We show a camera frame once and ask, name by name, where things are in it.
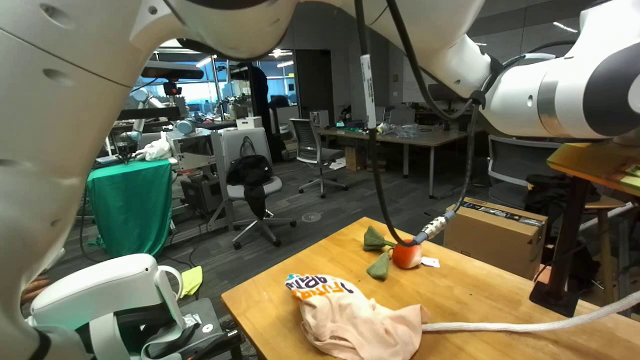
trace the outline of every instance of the cardboard box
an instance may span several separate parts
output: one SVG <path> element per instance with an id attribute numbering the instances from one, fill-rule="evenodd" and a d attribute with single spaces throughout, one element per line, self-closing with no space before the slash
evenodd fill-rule
<path id="1" fill-rule="evenodd" d="M 512 274 L 533 279 L 540 267 L 547 217 L 469 197 L 465 201 L 482 207 L 484 211 L 460 208 L 445 229 L 444 246 Z M 541 225 L 523 224 L 487 213 L 487 209 L 537 220 Z"/>
<path id="2" fill-rule="evenodd" d="M 351 171 L 359 171 L 364 168 L 364 154 L 356 147 L 347 146 L 344 148 L 346 168 Z"/>

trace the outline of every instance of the wooden table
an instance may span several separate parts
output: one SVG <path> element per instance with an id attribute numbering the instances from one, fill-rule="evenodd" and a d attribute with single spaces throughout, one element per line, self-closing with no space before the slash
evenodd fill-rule
<path id="1" fill-rule="evenodd" d="M 369 135 L 350 130 L 340 129 L 319 129 L 318 133 L 325 136 L 343 136 L 346 138 L 355 138 L 366 140 Z M 467 133 L 451 130 L 451 131 L 426 131 L 418 132 L 415 138 L 399 138 L 396 135 L 380 135 L 377 140 L 379 142 L 401 143 L 403 145 L 403 176 L 409 176 L 409 145 L 422 146 L 431 148 L 429 155 L 429 198 L 433 199 L 433 165 L 435 164 L 435 149 L 446 143 L 454 142 L 467 137 Z"/>
<path id="2" fill-rule="evenodd" d="M 369 218 L 301 251 L 222 295 L 231 315 L 265 359 L 330 359 L 300 330 L 298 301 L 284 285 L 289 273 L 329 274 L 355 285 L 391 309 L 423 304 L 433 322 L 537 323 L 564 319 L 529 301 L 533 283 L 434 243 L 422 253 L 441 268 L 401 270 L 389 265 L 387 280 L 367 275 L 378 253 L 362 250 L 372 225 L 391 239 L 386 226 Z M 399 232 L 402 237 L 410 235 Z M 580 301 L 576 315 L 597 307 Z M 458 332 L 423 334 L 414 359 L 635 359 L 640 323 L 612 315 L 587 325 L 537 334 Z"/>

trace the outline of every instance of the wooden stool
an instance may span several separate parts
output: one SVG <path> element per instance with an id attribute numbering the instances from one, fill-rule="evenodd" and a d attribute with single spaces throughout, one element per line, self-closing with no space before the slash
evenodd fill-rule
<path id="1" fill-rule="evenodd" d="M 533 185 L 527 184 L 527 189 L 533 189 Z M 602 286 L 604 287 L 605 305 L 611 304 L 614 300 L 611 238 L 609 236 L 609 216 L 607 213 L 624 205 L 624 202 L 606 195 L 600 195 L 600 200 L 587 202 L 584 205 L 585 210 L 594 210 L 598 217 L 598 239 L 600 240 L 600 263 L 602 264 Z"/>

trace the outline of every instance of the green paper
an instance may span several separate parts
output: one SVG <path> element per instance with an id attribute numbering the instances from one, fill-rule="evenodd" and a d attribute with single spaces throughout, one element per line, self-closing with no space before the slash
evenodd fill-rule
<path id="1" fill-rule="evenodd" d="M 385 240 L 384 236 L 377 232 L 373 228 L 373 226 L 369 226 L 367 232 L 364 233 L 364 246 L 362 247 L 363 250 L 378 251 L 387 245 L 391 247 L 396 246 L 394 243 Z"/>
<path id="2" fill-rule="evenodd" d="M 384 280 L 387 278 L 387 270 L 389 269 L 389 253 L 383 252 L 375 263 L 367 269 L 367 274 L 374 279 Z"/>

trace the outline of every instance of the gray office chair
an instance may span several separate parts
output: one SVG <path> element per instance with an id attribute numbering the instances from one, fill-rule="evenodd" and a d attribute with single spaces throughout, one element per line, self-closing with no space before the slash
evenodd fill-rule
<path id="1" fill-rule="evenodd" d="M 311 119 L 290 119 L 293 123 L 293 129 L 296 132 L 296 138 L 298 138 L 298 156 L 296 159 L 311 166 L 320 168 L 320 177 L 308 184 L 298 188 L 298 192 L 305 192 L 305 188 L 320 184 L 320 198 L 324 199 L 324 184 L 339 186 L 343 190 L 349 188 L 340 184 L 335 180 L 328 180 L 324 178 L 323 167 L 328 166 L 331 162 L 344 156 L 344 151 L 327 149 L 322 147 L 320 143 L 320 136 L 316 131 L 316 127 L 311 122 Z"/>
<path id="2" fill-rule="evenodd" d="M 256 129 L 242 129 L 242 130 L 228 130 L 221 133 L 221 142 L 224 155 L 225 169 L 228 171 L 231 162 L 238 159 L 240 155 L 240 146 L 242 146 L 244 137 L 248 136 L 253 142 L 255 152 L 263 155 L 267 158 L 270 164 L 271 155 L 269 153 L 269 144 L 267 143 L 267 135 L 264 129 L 258 127 Z M 264 188 L 264 195 L 269 196 L 272 193 L 279 192 L 282 189 L 282 181 L 279 177 L 273 176 L 270 181 L 262 185 Z M 227 185 L 227 193 L 230 201 L 244 200 L 244 186 L 243 185 Z M 233 225 L 242 226 L 247 225 L 234 239 L 234 249 L 238 250 L 242 247 L 240 239 L 246 235 L 249 230 L 257 227 L 263 234 L 271 241 L 274 246 L 280 246 L 282 243 L 276 239 L 276 236 L 271 232 L 269 225 L 283 225 L 289 224 L 291 227 L 296 226 L 296 221 L 292 218 L 277 218 L 273 216 L 273 213 L 266 210 L 264 218 L 257 217 L 249 218 L 246 220 L 234 221 Z"/>
<path id="3" fill-rule="evenodd" d="M 527 176 L 562 174 L 547 165 L 559 143 L 516 140 L 489 135 L 489 196 L 512 208 L 524 209 Z"/>

